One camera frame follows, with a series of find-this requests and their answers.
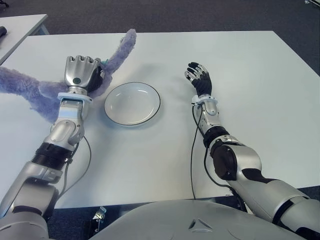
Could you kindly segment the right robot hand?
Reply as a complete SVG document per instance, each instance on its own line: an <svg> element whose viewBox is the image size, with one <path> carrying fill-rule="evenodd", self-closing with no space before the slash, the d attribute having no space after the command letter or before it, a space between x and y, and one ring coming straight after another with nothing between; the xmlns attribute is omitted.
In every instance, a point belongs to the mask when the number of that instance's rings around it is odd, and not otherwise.
<svg viewBox="0 0 320 240"><path fill-rule="evenodd" d="M210 74L203 65L197 62L190 62L184 76L191 82L199 97L212 94Z"/></svg>

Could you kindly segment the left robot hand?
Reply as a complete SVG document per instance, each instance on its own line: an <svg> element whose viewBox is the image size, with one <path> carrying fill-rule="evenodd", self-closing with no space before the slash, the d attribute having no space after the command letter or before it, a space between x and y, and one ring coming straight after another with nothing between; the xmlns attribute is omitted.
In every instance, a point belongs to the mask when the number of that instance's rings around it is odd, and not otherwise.
<svg viewBox="0 0 320 240"><path fill-rule="evenodd" d="M64 82L69 91L91 93L103 84L103 78L104 71L99 58L81 55L66 58Z"/></svg>

